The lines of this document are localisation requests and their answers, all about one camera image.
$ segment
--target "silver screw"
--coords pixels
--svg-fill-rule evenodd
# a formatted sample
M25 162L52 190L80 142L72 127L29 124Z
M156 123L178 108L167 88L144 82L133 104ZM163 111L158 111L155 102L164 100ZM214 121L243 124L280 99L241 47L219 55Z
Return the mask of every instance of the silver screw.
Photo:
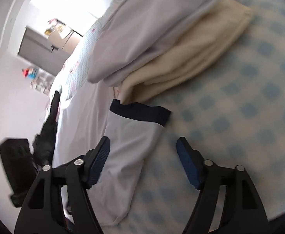
M84 163L84 161L82 159L77 159L76 161L74 161L75 165L81 165L83 163Z
M48 171L50 168L51 168L51 166L47 164L47 165L44 165L44 166L43 166L42 170L46 172L46 171Z
M237 165L237 170L243 172L245 168L242 165Z
M204 161L204 164L207 165L207 166L212 166L213 165L213 161L207 159L207 160Z

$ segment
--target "bed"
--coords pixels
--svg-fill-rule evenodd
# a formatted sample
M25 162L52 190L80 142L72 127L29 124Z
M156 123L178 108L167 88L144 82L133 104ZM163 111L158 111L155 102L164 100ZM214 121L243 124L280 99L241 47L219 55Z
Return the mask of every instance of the bed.
M105 15L121 1L114 0ZM245 166L269 219L285 212L285 0L238 1L255 15L239 40L199 76L147 102L173 113L145 160L128 215L117 226L103 227L104 233L182 232L199 193L177 156L180 136L220 166ZM62 90L54 167L94 148L105 130L114 91L86 81L88 51L104 19L83 37L53 83L51 95ZM221 210L220 203L212 229Z

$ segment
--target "beige garment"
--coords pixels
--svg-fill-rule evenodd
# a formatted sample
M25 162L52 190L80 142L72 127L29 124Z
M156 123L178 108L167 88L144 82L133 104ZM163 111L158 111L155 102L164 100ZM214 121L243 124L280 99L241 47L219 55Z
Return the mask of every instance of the beige garment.
M144 102L209 67L249 25L251 9L220 0L165 54L129 74L115 89L122 104Z

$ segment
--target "gray fabric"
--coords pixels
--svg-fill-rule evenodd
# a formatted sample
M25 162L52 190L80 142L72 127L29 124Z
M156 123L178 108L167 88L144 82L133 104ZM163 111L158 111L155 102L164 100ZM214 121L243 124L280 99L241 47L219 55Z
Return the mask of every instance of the gray fabric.
M218 0L125 0L102 28L88 81L117 86L163 54Z

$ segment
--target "checkered bedsheet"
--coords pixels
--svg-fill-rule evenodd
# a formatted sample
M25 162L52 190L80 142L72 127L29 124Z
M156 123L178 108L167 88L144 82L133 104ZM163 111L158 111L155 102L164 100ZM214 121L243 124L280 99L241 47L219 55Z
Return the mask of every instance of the checkered bedsheet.
M176 153L180 136L218 165L244 165L269 218L285 211L285 0L239 1L255 14L243 36L205 72L148 103L173 112L163 146L145 161L128 216L104 233L182 232L198 192ZM64 98L86 80L96 24L58 76ZM215 215L219 219L220 205Z

